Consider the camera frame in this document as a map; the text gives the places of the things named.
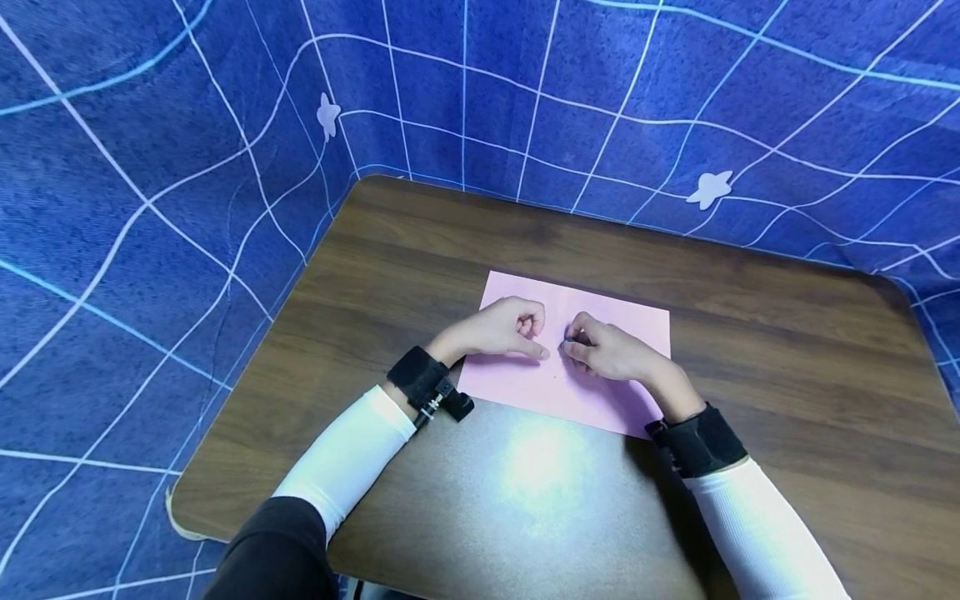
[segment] blue fabric backdrop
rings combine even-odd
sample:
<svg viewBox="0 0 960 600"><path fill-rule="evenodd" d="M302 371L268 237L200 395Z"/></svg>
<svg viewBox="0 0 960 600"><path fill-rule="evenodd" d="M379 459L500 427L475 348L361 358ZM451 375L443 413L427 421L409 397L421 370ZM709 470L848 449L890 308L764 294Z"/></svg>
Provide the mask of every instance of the blue fabric backdrop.
<svg viewBox="0 0 960 600"><path fill-rule="evenodd" d="M3 0L0 597L198 593L164 496L370 174L888 276L956 403L958 7Z"/></svg>

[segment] forearm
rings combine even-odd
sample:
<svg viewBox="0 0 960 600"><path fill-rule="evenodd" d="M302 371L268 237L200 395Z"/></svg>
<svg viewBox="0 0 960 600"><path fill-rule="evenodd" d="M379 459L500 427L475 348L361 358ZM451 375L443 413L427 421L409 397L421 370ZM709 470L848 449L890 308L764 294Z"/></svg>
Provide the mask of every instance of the forearm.
<svg viewBox="0 0 960 600"><path fill-rule="evenodd" d="M849 597L817 541L752 459L684 482L742 598Z"/></svg>
<svg viewBox="0 0 960 600"><path fill-rule="evenodd" d="M274 492L274 497L302 498L316 508L327 542L415 432L403 395L392 384L384 387L393 394L374 386L353 402L307 448Z"/></svg>

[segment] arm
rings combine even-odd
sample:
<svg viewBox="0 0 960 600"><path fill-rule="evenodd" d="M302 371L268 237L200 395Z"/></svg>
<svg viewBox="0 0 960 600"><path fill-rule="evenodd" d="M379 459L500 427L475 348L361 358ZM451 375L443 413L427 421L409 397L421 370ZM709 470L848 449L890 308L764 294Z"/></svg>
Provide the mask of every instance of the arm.
<svg viewBox="0 0 960 600"><path fill-rule="evenodd" d="M425 349L447 366L466 354L549 352L539 302L501 299ZM415 433L417 411L389 381L373 386L307 448L230 543L205 598L337 598L326 547L384 467Z"/></svg>
<svg viewBox="0 0 960 600"><path fill-rule="evenodd" d="M679 366L619 327L580 313L566 335L575 341L563 350L577 369L639 381L668 423L707 408ZM823 550L752 458L684 483L743 598L849 598Z"/></svg>

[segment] white star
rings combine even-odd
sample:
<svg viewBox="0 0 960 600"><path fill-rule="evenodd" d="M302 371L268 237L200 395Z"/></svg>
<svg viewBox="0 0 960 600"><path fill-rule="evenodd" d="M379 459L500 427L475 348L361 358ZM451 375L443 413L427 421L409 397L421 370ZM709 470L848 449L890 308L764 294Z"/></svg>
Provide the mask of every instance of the white star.
<svg viewBox="0 0 960 600"><path fill-rule="evenodd" d="M730 184L727 180L733 175L733 171L724 171L719 175L704 173L697 181L697 191L690 194L686 199L689 203L700 203L701 210L707 210L713 202L721 196L730 193Z"/></svg>
<svg viewBox="0 0 960 600"><path fill-rule="evenodd" d="M317 120L324 126L324 142L330 141L331 137L337 136L337 115L340 114L340 107L331 105L330 99L326 97L326 92L320 95L320 107L317 108Z"/></svg>

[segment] wooden table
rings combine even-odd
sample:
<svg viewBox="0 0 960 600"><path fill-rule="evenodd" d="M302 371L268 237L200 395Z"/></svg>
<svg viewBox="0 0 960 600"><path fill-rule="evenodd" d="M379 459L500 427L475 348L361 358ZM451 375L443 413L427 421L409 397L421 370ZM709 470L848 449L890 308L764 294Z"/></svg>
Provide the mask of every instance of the wooden table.
<svg viewBox="0 0 960 600"><path fill-rule="evenodd" d="M668 309L674 359L853 597L960 589L960 428L893 285L383 178L353 189L213 423L178 524L229 539L406 349L476 310L491 269ZM330 560L428 598L727 595L651 444L490 402L408 444Z"/></svg>

